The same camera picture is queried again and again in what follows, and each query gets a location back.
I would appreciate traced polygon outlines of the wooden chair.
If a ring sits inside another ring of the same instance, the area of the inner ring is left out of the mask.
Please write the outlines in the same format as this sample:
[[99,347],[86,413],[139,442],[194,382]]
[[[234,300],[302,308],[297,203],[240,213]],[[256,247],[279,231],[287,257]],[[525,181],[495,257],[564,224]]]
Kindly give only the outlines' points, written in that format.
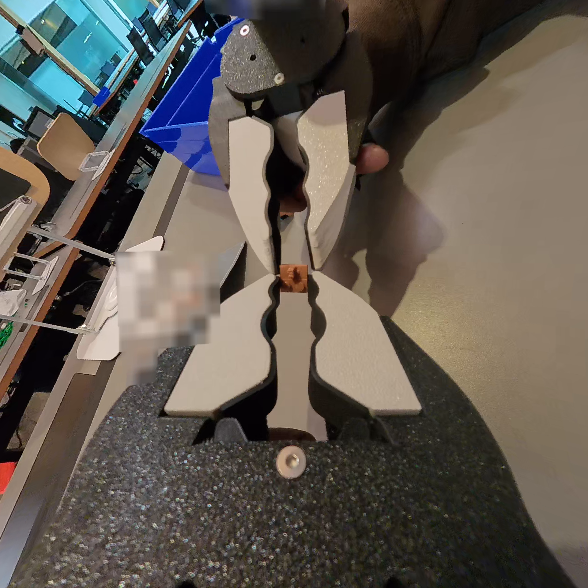
[[60,113],[37,142],[41,158],[67,180],[76,181],[79,166],[95,151],[95,144],[69,114]]

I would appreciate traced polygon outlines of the clear acrylic box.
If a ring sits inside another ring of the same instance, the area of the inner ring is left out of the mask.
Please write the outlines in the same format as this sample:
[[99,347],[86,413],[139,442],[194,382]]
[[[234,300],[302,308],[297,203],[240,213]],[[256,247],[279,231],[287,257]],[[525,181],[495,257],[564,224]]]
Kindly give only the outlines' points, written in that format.
[[104,172],[114,152],[112,150],[88,153],[78,168],[79,172],[89,174],[91,180],[96,180]]

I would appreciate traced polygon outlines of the grey desk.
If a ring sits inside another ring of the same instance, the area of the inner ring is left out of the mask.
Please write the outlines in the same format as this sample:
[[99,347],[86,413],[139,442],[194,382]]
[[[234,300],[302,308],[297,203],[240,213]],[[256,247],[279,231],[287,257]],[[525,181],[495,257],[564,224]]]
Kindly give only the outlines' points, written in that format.
[[157,416],[190,348],[114,403],[12,587],[587,587],[587,1],[487,37],[379,129],[327,274],[357,283],[423,415],[393,443],[197,443]]

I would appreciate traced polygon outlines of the wood-edged long table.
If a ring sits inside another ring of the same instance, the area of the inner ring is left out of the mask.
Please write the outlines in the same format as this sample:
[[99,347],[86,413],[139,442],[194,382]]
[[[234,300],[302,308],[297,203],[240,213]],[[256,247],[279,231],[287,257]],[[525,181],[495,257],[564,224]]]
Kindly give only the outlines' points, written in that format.
[[[72,238],[77,234],[126,145],[138,128],[151,97],[163,80],[165,72],[182,45],[190,26],[190,22],[184,24],[143,71],[138,83],[130,92],[128,99],[98,145],[98,151],[115,151],[111,160],[96,180],[91,180],[89,174],[82,173],[75,181],[52,218],[56,225],[54,232],[57,235]],[[28,296],[27,305],[24,307],[26,318],[42,320],[46,317],[59,288],[78,257],[79,249],[69,245],[59,245],[55,241],[49,242],[48,245],[36,252],[35,261],[55,259],[56,263],[48,276],[48,284],[39,294],[32,294],[34,280],[27,279],[24,282]],[[37,331],[36,326],[16,326],[13,328],[8,342],[1,349],[1,397],[6,394]]]

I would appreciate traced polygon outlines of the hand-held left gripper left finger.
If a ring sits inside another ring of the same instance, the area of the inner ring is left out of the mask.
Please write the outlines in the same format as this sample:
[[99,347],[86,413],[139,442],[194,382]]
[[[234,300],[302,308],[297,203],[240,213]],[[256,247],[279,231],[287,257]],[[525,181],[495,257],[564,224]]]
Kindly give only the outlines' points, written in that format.
[[220,304],[208,341],[192,349],[176,381],[166,415],[217,416],[275,378],[279,298],[279,278],[266,275]]

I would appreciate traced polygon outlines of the grey instruction booklet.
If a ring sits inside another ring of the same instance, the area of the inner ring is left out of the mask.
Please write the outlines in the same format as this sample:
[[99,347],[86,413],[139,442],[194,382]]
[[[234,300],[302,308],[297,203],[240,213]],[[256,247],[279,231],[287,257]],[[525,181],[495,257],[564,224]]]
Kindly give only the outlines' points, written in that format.
[[244,288],[247,243],[240,242],[218,256],[220,303]]

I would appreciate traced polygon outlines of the person's right hand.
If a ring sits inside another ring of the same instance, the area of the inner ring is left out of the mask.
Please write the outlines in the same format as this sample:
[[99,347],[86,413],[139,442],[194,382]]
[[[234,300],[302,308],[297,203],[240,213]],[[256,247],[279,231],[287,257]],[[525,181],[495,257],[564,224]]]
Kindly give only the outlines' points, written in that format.
[[377,143],[363,144],[356,158],[356,175],[358,177],[378,173],[389,163],[389,152]]

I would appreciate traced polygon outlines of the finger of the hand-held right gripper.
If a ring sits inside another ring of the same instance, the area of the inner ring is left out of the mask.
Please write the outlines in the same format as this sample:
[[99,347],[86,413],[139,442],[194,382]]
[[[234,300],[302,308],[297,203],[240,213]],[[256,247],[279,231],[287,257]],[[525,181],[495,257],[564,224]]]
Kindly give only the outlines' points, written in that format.
[[312,267],[320,270],[342,231],[356,180],[344,91],[321,96],[300,116],[298,144],[306,163],[306,238]]
[[273,151],[272,126],[254,116],[229,122],[229,196],[248,245],[264,268],[277,274],[273,228],[268,215],[266,167]]

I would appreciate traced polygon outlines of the small orange brick plate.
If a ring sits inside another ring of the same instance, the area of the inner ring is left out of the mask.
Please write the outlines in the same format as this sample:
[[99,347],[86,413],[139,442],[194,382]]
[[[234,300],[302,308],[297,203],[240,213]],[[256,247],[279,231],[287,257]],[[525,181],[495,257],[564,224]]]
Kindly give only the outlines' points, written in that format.
[[282,293],[307,293],[307,265],[293,263],[282,264],[279,267],[279,277]]

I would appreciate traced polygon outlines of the blue storage bin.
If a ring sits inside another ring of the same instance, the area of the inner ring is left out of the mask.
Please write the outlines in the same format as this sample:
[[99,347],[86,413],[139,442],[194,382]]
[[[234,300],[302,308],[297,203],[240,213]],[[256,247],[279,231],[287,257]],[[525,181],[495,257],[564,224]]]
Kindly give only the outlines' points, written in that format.
[[205,39],[140,131],[197,173],[220,175],[208,132],[212,81],[220,76],[221,49],[243,22],[235,19]]

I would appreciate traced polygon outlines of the wood-edged black board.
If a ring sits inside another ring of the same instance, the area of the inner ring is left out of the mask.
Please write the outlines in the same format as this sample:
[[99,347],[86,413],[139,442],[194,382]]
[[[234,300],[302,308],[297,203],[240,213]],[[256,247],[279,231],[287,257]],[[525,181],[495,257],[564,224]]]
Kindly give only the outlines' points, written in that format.
[[1,147],[1,219],[8,214],[14,200],[19,196],[28,196],[36,202],[33,220],[37,220],[48,202],[49,194],[47,177],[38,167]]

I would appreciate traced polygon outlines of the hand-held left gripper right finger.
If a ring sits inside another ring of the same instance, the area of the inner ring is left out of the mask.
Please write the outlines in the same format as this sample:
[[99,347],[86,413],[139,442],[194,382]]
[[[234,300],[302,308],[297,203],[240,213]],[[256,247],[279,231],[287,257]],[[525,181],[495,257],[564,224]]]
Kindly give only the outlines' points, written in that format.
[[421,403],[378,313],[322,272],[309,277],[309,398],[323,417],[407,416]]

